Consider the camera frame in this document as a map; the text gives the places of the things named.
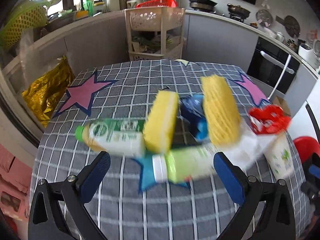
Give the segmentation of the green capped white bottle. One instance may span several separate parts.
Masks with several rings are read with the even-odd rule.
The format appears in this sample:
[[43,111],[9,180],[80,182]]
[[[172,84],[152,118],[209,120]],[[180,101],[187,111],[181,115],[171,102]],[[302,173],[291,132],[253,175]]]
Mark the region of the green capped white bottle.
[[110,155],[142,158],[146,152],[144,122],[139,119],[96,119],[78,126],[75,137],[95,152],[105,151]]

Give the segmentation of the cardboard box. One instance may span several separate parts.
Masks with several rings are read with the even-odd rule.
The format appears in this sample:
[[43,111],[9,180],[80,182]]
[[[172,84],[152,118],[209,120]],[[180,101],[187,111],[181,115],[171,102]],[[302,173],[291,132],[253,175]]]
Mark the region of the cardboard box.
[[291,111],[287,105],[287,102],[283,98],[275,96],[272,103],[279,106],[283,110],[284,115],[291,116]]

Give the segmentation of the gold foil bag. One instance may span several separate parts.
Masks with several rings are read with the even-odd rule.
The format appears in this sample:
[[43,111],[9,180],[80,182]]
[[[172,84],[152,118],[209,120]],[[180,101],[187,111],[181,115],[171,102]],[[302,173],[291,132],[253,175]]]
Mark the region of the gold foil bag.
[[22,98],[43,127],[47,127],[67,88],[75,76],[67,57],[57,59],[56,66],[44,73],[22,92]]

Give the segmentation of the green dish soap bottle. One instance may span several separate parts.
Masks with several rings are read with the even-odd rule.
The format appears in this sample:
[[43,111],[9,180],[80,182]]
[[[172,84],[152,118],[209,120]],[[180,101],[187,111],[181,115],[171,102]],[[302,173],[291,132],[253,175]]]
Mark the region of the green dish soap bottle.
[[86,0],[84,2],[84,9],[88,12],[89,17],[93,16],[93,0]]

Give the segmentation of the black wok on stove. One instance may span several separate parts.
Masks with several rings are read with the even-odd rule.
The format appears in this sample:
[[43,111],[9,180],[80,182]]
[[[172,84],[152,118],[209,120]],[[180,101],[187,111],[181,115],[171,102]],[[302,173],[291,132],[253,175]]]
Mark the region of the black wok on stove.
[[198,11],[214,12],[216,2],[211,0],[189,0],[189,6]]

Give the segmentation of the green plastic colander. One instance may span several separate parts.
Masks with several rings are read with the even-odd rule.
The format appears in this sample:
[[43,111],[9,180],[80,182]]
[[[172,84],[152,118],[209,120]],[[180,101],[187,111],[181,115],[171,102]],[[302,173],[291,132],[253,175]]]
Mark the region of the green plastic colander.
[[48,2],[23,0],[11,11],[7,23],[1,29],[1,47],[9,50],[20,39],[25,29],[44,27],[47,20]]

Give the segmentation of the yellow sponge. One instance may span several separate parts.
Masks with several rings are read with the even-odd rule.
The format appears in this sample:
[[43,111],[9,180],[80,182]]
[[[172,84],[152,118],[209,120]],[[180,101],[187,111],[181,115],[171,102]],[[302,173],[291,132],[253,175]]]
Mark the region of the yellow sponge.
[[148,151],[165,154],[171,149],[179,96],[176,92],[160,90],[144,124],[143,136]]

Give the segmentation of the red trash bin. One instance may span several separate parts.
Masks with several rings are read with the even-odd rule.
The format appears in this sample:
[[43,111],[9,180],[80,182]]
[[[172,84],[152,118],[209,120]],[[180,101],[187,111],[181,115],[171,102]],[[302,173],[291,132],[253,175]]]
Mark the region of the red trash bin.
[[320,145],[318,141],[309,136],[297,137],[293,143],[298,151],[300,161],[306,162],[314,153],[320,154]]

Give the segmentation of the black built-in oven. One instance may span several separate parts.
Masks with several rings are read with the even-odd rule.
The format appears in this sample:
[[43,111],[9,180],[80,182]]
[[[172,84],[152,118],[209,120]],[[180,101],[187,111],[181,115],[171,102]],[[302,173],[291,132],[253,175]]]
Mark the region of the black built-in oven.
[[[262,83],[265,83],[271,87],[274,87],[283,71],[283,67],[272,63],[263,55],[261,52],[269,55],[275,60],[279,61],[281,64],[285,65],[288,53],[279,48],[278,46],[272,44],[271,42],[259,37],[257,45],[249,65],[247,74]],[[277,90],[285,94],[289,89],[292,81],[296,77],[297,71],[300,67],[300,63],[291,57],[289,65],[284,73]]]

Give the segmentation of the red plastic bag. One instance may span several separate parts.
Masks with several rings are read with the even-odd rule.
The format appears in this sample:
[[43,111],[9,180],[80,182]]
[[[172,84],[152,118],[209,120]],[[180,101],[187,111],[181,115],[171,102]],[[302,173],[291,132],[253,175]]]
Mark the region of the red plastic bag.
[[254,107],[248,114],[255,134],[278,134],[285,131],[291,122],[291,117],[285,115],[283,109],[277,105]]

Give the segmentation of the red plastic basket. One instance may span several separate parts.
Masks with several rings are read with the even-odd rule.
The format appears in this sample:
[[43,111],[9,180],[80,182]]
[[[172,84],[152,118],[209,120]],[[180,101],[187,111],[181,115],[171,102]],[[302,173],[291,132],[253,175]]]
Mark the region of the red plastic basket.
[[144,8],[144,7],[172,7],[176,8],[177,3],[175,0],[149,0],[146,2],[139,3],[135,8]]

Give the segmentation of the blue snack wrapper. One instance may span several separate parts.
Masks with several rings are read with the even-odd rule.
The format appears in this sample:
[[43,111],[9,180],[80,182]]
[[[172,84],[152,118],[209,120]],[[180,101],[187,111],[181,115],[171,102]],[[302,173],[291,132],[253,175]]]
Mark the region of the blue snack wrapper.
[[188,122],[189,133],[198,143],[208,141],[208,125],[202,107],[204,96],[193,94],[180,99],[181,116]]

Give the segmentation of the white paper tissue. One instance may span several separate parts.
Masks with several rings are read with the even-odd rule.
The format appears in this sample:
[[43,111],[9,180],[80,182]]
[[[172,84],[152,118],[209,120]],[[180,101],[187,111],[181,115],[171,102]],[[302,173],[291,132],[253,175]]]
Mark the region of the white paper tissue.
[[223,152],[229,161],[243,171],[249,168],[276,139],[274,134],[256,135],[242,118],[240,139],[229,146],[214,145],[215,152]]

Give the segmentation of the grey checked tablecloth with stars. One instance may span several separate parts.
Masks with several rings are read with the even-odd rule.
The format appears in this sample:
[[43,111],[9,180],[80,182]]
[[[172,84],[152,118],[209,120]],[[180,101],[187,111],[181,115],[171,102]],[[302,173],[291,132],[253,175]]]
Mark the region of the grey checked tablecloth with stars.
[[[225,78],[236,100],[240,122],[243,118],[251,128],[249,110],[270,103],[239,67],[149,60],[80,71],[60,100],[41,139],[31,178],[30,201],[33,201],[39,180],[55,183],[78,175],[100,153],[76,139],[78,126],[106,118],[146,122],[160,90],[176,92],[179,96],[170,150],[205,144],[214,146],[210,139],[198,143],[193,138],[180,111],[180,99],[203,95],[201,77],[211,75]],[[302,163],[289,134],[286,130],[283,132],[294,166],[294,171],[284,180],[295,213],[297,238],[309,224],[311,211],[308,198],[300,190],[305,179]],[[231,200],[216,171],[186,183],[158,183],[153,175],[152,157],[164,154],[150,152],[146,146],[145,149],[142,158],[109,154],[111,166],[92,200],[85,204],[106,239],[217,239],[239,205]],[[259,181],[278,181],[264,153],[243,172]],[[73,237],[82,238],[65,203],[59,204]]]

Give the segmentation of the green white plastic bottle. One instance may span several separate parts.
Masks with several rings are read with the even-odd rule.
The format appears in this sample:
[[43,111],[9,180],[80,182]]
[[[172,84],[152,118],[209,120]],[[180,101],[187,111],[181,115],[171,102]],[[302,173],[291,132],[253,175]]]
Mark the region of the green white plastic bottle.
[[175,148],[164,155],[152,157],[155,181],[186,183],[215,173],[213,157],[217,149],[212,144]]

